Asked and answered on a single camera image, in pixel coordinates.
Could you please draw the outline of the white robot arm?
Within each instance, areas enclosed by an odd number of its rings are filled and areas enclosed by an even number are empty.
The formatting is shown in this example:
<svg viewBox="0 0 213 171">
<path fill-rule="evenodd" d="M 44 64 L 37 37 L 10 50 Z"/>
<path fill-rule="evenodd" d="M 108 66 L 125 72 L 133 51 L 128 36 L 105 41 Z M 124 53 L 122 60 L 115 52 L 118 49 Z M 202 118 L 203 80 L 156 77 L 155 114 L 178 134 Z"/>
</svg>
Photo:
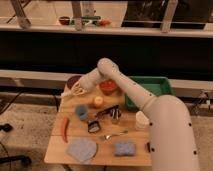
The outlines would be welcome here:
<svg viewBox="0 0 213 171">
<path fill-rule="evenodd" d="M 94 70 L 80 77 L 74 94 L 89 92 L 106 79 L 112 79 L 149 118 L 152 171 L 200 171 L 190 113 L 179 98 L 154 95 L 108 58 L 100 59 Z"/>
</svg>

